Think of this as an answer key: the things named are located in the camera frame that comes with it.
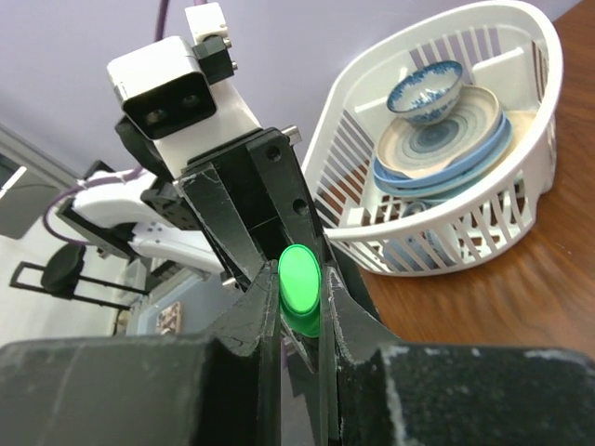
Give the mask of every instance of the basket rim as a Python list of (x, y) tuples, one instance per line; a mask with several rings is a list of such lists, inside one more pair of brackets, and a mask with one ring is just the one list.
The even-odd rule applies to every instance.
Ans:
[(558, 37), (553, 23), (538, 7), (517, 0), (488, 0), (472, 3), (469, 5), (464, 5), (462, 7), (453, 8), (448, 11), (444, 11), (441, 14), (437, 14), (428, 19), (422, 20), (412, 26), (409, 26), (397, 32), (396, 34), (393, 34), (392, 36), (386, 39), (383, 39), (374, 46), (368, 48), (357, 58), (355, 58), (343, 70), (343, 72), (341, 72), (336, 81), (333, 83), (331, 90), (329, 91), (327, 101), (324, 104), (323, 113), (321, 114), (321, 118), (319, 119), (318, 124), (316, 125), (316, 129), (314, 131), (311, 144), (306, 153), (306, 157), (304, 158), (302, 169), (304, 172), (308, 170), (311, 155), (314, 149), (314, 143), (315, 141), (317, 141), (322, 131), (324, 118), (327, 115), (328, 109), (332, 102), (331, 98), (333, 97), (337, 89), (337, 86), (342, 80), (343, 76), (350, 70), (350, 68), (355, 63), (357, 63), (359, 60), (361, 60), (374, 49), (383, 46), (387, 44), (389, 41), (399, 38), (403, 34), (408, 33), (409, 31), (414, 30), (418, 27), (425, 26), (430, 22), (433, 22), (446, 16), (450, 16), (453, 13), (457, 13), (459, 11), (489, 7), (506, 7), (509, 9), (519, 10), (527, 14), (544, 34), (546, 47), (548, 49), (548, 84), (546, 85), (541, 105), (537, 110), (535, 119), (529, 131), (522, 139), (522, 141), (519, 143), (517, 149), (509, 157), (507, 157), (506, 160), (504, 160), (496, 169), (494, 169), (493, 172), (491, 172), (486, 177), (482, 178), (482, 180), (479, 181), (477, 184), (473, 185), (469, 189), (465, 190), (461, 194), (457, 195), (455, 198), (448, 200), (445, 203), (438, 204), (423, 213), (409, 216), (408, 218), (399, 219), (396, 221), (389, 221), (385, 223), (379, 223), (373, 226), (335, 229), (325, 228), (324, 232), (329, 238), (329, 240), (336, 242), (373, 241), (386, 238), (387, 234), (394, 233), (397, 230), (402, 231), (405, 234), (407, 231), (413, 232), (414, 230), (418, 230), (418, 227), (423, 225), (428, 220), (442, 220), (445, 218), (452, 219), (453, 217), (458, 216), (458, 214), (461, 213), (463, 208), (469, 206), (469, 203), (483, 203), (487, 200), (488, 196), (493, 193), (493, 188), (486, 189), (485, 185), (490, 183), (494, 185), (501, 184), (507, 179), (516, 175), (518, 167), (520, 167), (522, 162), (529, 156), (533, 147), (542, 137), (544, 132), (547, 131), (546, 127), (549, 125), (549, 122), (558, 105), (558, 100), (562, 89), (563, 57), (562, 44), (560, 42), (560, 38)]

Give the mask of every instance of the screw hole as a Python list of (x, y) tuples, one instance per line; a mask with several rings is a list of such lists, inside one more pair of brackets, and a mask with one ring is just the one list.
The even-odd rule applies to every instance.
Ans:
[(281, 152), (275, 146), (269, 147), (267, 149), (267, 158), (271, 161), (279, 161), (281, 159)]
[(305, 216), (308, 214), (308, 204), (301, 198), (298, 198), (297, 200), (294, 200), (294, 211), (299, 216)]

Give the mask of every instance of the stack of plates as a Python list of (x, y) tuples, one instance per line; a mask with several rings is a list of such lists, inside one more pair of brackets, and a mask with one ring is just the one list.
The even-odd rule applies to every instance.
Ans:
[(374, 178), (387, 194), (444, 202), (466, 190), (508, 156), (533, 122), (534, 113), (504, 113), (485, 88), (465, 85), (446, 119), (414, 126), (395, 119), (376, 146)]

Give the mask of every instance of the wooden table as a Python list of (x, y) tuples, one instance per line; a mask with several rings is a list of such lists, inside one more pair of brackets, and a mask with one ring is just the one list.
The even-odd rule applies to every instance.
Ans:
[(595, 0), (555, 22), (564, 53), (558, 172), (529, 234), (502, 256), (430, 278), (364, 272), (409, 341), (563, 346), (595, 358)]

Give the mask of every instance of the white basket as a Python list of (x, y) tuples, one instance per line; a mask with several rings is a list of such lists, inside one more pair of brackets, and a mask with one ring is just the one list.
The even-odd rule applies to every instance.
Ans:
[[(508, 76), (497, 64), (477, 75), (519, 52), (525, 59), (516, 58)], [(374, 143), (392, 119), (386, 96), (408, 73), (443, 59), (461, 62), (468, 83), (483, 85), (481, 77), (499, 89), (505, 109), (532, 108), (536, 116), (517, 149), (476, 185), (399, 218), (405, 202), (378, 190), (370, 169)], [(539, 9), (519, 1), (459, 7), (373, 46), (335, 81), (303, 164), (329, 240), (363, 268), (391, 276), (458, 271), (502, 254), (535, 224), (537, 200), (552, 186), (561, 86), (558, 35)]]

